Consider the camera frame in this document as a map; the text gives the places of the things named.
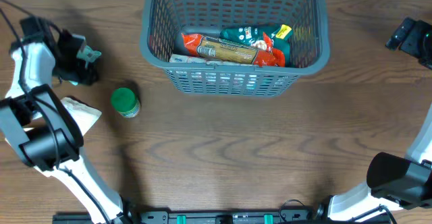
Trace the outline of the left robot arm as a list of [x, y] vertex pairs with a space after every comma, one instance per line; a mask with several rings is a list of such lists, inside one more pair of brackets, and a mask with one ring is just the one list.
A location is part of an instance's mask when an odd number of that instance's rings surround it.
[[11, 44], [15, 70], [1, 100], [1, 131], [20, 160], [62, 182], [86, 207], [93, 223], [131, 223], [128, 204], [99, 176], [84, 151], [83, 121], [52, 90], [52, 78], [91, 85], [100, 57], [84, 36], [37, 16], [20, 20], [23, 38]]

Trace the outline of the light blue snack packet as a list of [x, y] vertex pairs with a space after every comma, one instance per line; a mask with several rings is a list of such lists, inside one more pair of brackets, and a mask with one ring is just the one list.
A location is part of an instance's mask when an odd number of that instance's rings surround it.
[[95, 83], [99, 79], [97, 60], [101, 55], [100, 51], [94, 51], [88, 45], [80, 49], [76, 55], [77, 76], [75, 79], [69, 80], [69, 82], [74, 86], [79, 84], [90, 86]]

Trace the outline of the tissue multipack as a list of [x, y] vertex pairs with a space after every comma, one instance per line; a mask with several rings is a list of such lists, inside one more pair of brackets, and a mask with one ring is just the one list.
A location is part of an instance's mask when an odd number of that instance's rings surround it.
[[[170, 57], [169, 62], [170, 63], [205, 63], [207, 65], [232, 65], [232, 66], [246, 66], [246, 67], [256, 66], [253, 64], [242, 64], [242, 63], [235, 63], [235, 62], [231, 62], [231, 61], [210, 60], [210, 59], [202, 58], [202, 57], [191, 57], [191, 56], [178, 55], [178, 54], [173, 54]], [[202, 73], [192, 72], [191, 76], [194, 80], [197, 80], [197, 79], [202, 78]], [[227, 73], [220, 74], [220, 77], [221, 77], [221, 81], [223, 83], [227, 83], [228, 80], [230, 79], [230, 75]], [[244, 74], [235, 74], [234, 75], [235, 80], [242, 81], [244, 77], [246, 77], [246, 75], [244, 75]], [[206, 82], [208, 82], [208, 83], [215, 83], [216, 78], [217, 78], [216, 73], [205, 73], [205, 79], [206, 79]]]

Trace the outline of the orange spaghetti packet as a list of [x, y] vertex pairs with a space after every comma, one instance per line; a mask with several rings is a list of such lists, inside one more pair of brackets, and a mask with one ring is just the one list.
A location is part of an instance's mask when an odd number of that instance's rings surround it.
[[189, 54], [245, 65], [283, 67], [285, 58], [272, 52], [242, 45], [221, 38], [213, 38], [203, 34], [182, 34], [184, 48]]

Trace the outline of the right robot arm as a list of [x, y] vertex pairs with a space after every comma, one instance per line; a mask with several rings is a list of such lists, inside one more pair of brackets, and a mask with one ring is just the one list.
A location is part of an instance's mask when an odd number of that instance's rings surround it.
[[394, 211], [431, 208], [431, 115], [404, 157], [386, 152], [371, 161], [367, 178], [329, 197], [317, 209], [316, 223], [395, 223]]

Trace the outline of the green lid jar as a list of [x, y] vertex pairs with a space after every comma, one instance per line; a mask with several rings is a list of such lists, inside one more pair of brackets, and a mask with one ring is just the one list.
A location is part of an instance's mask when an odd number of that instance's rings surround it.
[[140, 101], [129, 88], [118, 88], [114, 90], [110, 101], [113, 108], [125, 118], [133, 118], [139, 114]]

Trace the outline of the cream paper pouch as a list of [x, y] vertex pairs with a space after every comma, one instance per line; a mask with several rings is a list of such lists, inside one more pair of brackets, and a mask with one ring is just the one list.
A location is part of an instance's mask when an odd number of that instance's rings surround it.
[[72, 119], [78, 125], [82, 135], [84, 136], [87, 131], [99, 120], [102, 112], [93, 107], [74, 100], [72, 97], [64, 97], [61, 99], [61, 104], [65, 107], [66, 111], [72, 116]]

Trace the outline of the green coffee bag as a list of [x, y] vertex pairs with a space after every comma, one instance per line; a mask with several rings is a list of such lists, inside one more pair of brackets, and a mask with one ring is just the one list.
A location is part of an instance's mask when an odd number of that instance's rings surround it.
[[291, 35], [292, 28], [285, 24], [225, 28], [220, 32], [222, 39], [271, 53], [277, 59], [279, 67], [287, 67], [290, 64], [288, 40]]

